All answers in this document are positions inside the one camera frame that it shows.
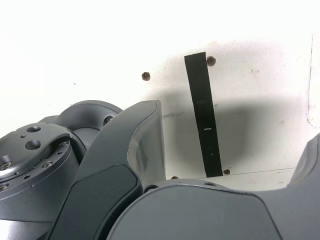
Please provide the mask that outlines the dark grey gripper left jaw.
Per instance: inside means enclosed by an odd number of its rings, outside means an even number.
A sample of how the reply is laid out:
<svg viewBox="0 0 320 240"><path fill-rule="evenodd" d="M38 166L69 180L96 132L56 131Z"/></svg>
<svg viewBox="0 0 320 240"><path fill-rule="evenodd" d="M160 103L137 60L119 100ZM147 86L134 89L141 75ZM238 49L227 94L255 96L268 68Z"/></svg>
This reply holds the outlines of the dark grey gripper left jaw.
<svg viewBox="0 0 320 240"><path fill-rule="evenodd" d="M104 240L145 188L165 179L161 102L141 101L97 134L47 238Z"/></svg>

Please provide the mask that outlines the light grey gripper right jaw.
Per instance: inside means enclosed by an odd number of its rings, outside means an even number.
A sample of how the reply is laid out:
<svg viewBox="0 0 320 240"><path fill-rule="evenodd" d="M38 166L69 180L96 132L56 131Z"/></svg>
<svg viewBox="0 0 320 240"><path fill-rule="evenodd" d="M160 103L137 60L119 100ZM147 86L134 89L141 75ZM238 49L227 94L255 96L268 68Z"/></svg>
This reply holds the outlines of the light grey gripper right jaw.
<svg viewBox="0 0 320 240"><path fill-rule="evenodd" d="M310 140L289 184L239 191L207 184L165 185L135 200L109 240L317 240L320 138Z"/></svg>

